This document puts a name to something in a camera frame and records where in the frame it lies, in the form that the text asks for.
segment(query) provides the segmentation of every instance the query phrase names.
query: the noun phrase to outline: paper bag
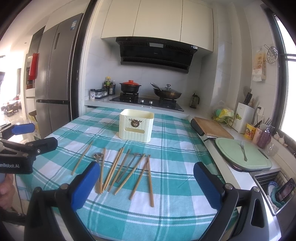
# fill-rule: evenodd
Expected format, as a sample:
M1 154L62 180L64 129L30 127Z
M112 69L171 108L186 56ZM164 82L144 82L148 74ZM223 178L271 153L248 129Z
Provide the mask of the paper bag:
M263 51L258 51L255 55L252 80L262 81L266 79L266 55Z

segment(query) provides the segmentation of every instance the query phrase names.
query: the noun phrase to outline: phone screen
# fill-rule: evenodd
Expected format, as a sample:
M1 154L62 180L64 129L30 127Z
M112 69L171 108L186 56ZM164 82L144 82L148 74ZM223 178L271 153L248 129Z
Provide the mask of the phone screen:
M286 196L288 196L292 190L295 188L294 180L289 180L285 187L278 192L279 201L282 201Z

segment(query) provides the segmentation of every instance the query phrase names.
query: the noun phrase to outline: black range hood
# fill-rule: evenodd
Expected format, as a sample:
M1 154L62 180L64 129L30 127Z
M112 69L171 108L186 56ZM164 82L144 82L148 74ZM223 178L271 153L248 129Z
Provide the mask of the black range hood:
M121 64L156 67L188 73L197 47L168 39L117 37Z

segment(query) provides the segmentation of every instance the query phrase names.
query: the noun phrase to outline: smartphone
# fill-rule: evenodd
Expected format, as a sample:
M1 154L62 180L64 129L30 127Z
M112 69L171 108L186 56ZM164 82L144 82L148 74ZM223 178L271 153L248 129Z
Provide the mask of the smartphone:
M278 190L275 193L276 200L278 202L283 201L288 195L290 195L290 193L294 190L295 187L296 187L296 184L293 178L291 178L289 181L285 183L285 185L280 190Z

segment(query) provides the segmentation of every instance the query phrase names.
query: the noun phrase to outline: window frame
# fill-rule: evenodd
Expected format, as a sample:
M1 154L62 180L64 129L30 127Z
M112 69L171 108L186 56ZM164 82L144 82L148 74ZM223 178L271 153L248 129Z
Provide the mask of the window frame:
M284 119L284 112L287 105L288 96L288 64L287 61L296 61L296 59L288 59L287 56L296 56L295 54L287 54L285 52L284 41L281 35L281 31L276 21L276 14L269 8L264 8L266 16L269 20L274 39L276 42L276 47L278 50L278 63L279 63L279 82L278 82L278 93L276 107L274 111L274 117L271 125L275 127L273 135L278 132L280 136L285 135L284 140L288 145L287 149L296 157L296 140L290 138L286 133L280 130Z

